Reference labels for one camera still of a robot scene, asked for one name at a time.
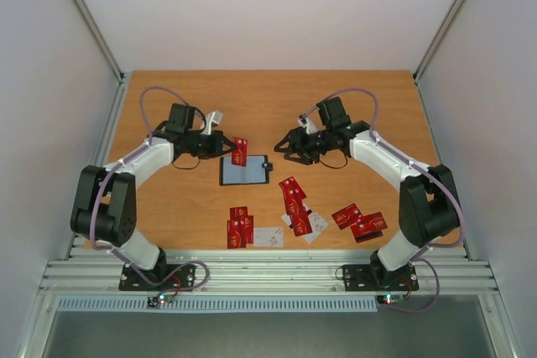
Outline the black leather card holder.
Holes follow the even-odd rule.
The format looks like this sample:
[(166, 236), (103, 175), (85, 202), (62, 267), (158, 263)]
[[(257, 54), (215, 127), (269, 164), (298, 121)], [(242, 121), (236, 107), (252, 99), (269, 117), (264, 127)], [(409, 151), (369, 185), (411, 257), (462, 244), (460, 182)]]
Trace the black leather card holder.
[(233, 165), (230, 157), (220, 158), (219, 185), (268, 184), (274, 165), (267, 155), (248, 156), (245, 167)]

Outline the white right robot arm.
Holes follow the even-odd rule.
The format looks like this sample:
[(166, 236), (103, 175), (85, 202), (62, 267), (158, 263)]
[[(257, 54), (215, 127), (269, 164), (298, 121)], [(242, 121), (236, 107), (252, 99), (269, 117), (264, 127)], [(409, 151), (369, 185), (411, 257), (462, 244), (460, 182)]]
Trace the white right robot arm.
[(399, 194), (399, 229), (375, 251), (367, 265), (367, 279), (375, 290), (399, 280), (409, 263), (428, 246), (453, 231), (463, 232), (465, 221), (452, 172), (443, 164), (421, 163), (386, 142), (371, 123), (352, 122), (340, 97), (332, 96), (315, 106), (323, 129), (308, 114), (298, 127), (274, 146), (284, 159), (303, 165), (319, 163), (330, 151), (363, 163), (391, 184)]

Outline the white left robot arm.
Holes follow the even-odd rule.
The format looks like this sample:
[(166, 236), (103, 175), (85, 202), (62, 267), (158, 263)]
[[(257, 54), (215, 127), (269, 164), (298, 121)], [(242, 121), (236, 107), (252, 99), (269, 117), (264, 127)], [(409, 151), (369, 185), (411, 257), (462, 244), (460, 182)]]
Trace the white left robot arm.
[(137, 190), (159, 170), (189, 154), (199, 160), (220, 158), (236, 144), (218, 125), (223, 114), (175, 103), (169, 117), (131, 153), (106, 166), (86, 166), (80, 174), (70, 217), (71, 230), (133, 269), (150, 289), (162, 288), (174, 274), (164, 250), (137, 228)]

